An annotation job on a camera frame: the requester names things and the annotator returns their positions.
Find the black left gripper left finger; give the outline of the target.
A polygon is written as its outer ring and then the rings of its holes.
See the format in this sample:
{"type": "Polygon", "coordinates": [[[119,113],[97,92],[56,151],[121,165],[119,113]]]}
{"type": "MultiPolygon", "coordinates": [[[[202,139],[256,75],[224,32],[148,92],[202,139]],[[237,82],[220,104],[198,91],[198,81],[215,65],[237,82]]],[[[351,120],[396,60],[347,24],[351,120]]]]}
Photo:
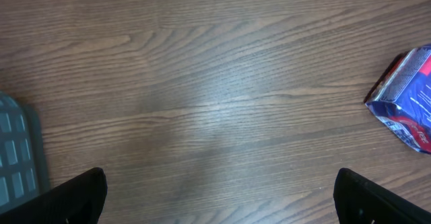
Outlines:
{"type": "Polygon", "coordinates": [[[1,214],[1,224],[97,224],[106,195],[105,173],[94,167],[1,214]]]}

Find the purple red snack packet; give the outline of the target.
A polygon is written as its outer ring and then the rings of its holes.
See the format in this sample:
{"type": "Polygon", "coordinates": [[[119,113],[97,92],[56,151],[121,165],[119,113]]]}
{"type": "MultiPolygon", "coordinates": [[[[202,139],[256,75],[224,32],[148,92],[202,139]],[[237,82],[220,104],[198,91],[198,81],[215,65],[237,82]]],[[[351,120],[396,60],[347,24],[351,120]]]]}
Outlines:
{"type": "Polygon", "coordinates": [[[430,45],[398,54],[364,98],[365,106],[412,149],[430,153],[430,45]]]}

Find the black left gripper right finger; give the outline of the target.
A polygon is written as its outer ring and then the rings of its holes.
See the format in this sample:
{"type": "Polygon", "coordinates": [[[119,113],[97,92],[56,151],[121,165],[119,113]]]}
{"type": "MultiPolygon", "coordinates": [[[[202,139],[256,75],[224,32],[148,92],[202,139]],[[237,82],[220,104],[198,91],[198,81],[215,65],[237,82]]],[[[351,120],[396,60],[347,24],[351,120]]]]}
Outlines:
{"type": "Polygon", "coordinates": [[[341,224],[430,224],[430,212],[348,168],[337,174],[333,199],[341,224]]]}

